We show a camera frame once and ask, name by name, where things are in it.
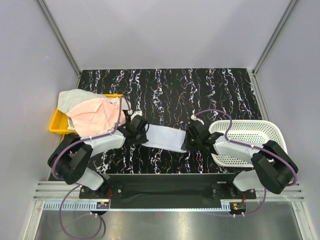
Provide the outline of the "pink towel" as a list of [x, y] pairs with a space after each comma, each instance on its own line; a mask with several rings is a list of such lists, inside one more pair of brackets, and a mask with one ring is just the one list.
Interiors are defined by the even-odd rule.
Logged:
[[125, 113], [120, 109], [119, 98], [94, 98], [83, 101], [66, 115], [81, 137], [103, 134], [113, 130], [116, 124], [123, 125], [126, 122]]

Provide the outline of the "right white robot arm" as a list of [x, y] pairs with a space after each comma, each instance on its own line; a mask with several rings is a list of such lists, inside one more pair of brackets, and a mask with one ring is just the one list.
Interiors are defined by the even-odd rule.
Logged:
[[218, 120], [205, 126], [195, 118], [182, 135], [181, 149], [208, 153], [222, 166], [233, 160], [250, 167], [227, 185], [228, 195], [235, 199], [257, 188], [279, 195], [297, 183], [299, 169], [288, 155], [280, 129], [270, 121]]

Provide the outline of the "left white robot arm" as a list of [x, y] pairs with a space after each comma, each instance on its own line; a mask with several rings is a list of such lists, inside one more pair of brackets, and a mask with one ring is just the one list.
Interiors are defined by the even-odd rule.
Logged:
[[110, 133], [85, 138], [70, 133], [49, 157], [47, 164], [56, 179], [68, 185], [85, 186], [95, 197], [103, 198], [108, 193], [108, 180], [88, 168], [90, 159], [105, 151], [147, 143], [148, 130], [148, 121], [136, 115]]

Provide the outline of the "light blue towel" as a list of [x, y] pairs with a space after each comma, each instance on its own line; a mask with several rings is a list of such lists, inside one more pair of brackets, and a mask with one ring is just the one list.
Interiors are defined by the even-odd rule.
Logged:
[[182, 149], [185, 136], [185, 130], [151, 124], [146, 133], [147, 142], [141, 145], [147, 148], [186, 153], [187, 151]]

